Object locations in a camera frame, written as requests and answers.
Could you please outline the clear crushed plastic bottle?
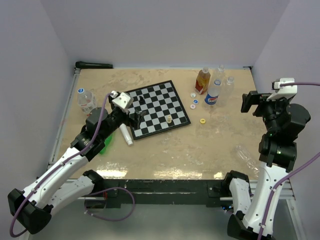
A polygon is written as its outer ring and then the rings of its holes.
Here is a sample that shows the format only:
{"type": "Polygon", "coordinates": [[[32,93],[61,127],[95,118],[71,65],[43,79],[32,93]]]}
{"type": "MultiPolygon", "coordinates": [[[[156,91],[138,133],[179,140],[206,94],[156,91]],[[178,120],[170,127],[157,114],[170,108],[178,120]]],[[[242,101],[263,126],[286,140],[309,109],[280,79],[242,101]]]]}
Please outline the clear crushed plastic bottle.
{"type": "Polygon", "coordinates": [[[235,154],[238,159],[245,163],[247,167],[254,172],[255,175],[259,173],[256,159],[252,156],[252,154],[247,150],[245,146],[241,144],[236,145],[235,154]]]}

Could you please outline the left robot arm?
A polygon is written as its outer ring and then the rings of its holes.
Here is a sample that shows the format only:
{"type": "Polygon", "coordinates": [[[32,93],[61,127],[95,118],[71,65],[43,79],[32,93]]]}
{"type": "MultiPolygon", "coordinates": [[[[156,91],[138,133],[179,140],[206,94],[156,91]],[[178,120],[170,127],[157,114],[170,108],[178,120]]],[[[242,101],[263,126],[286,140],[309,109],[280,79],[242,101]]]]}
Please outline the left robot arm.
{"type": "Polygon", "coordinates": [[[41,177],[23,190],[13,189],[8,194],[8,204],[13,220],[24,227],[24,232],[34,235],[49,223],[54,214],[82,196],[99,196],[104,190],[104,179],[94,170],[85,171],[72,185],[65,182],[78,169],[89,163],[106,146],[106,139],[121,125],[139,129],[144,111],[130,114],[119,107],[108,113],[104,107],[91,111],[80,133],[71,142],[64,155],[41,177]]]}

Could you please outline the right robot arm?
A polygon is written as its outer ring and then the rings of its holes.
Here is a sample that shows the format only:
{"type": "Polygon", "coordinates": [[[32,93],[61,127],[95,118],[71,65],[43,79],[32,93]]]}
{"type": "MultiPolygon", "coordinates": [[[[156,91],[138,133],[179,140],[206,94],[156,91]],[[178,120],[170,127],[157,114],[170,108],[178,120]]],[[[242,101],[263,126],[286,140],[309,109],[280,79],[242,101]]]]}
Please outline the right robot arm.
{"type": "Polygon", "coordinates": [[[290,103],[290,98],[270,97],[270,93],[257,91],[242,96],[241,112],[247,113],[256,105],[253,116],[262,118],[266,133],[258,147],[261,165],[254,193],[250,192],[247,177],[240,172],[230,171],[222,185],[233,203],[227,235],[237,240],[274,239],[274,216],[283,184],[297,159],[295,140],[311,119],[308,110],[290,103]]]}

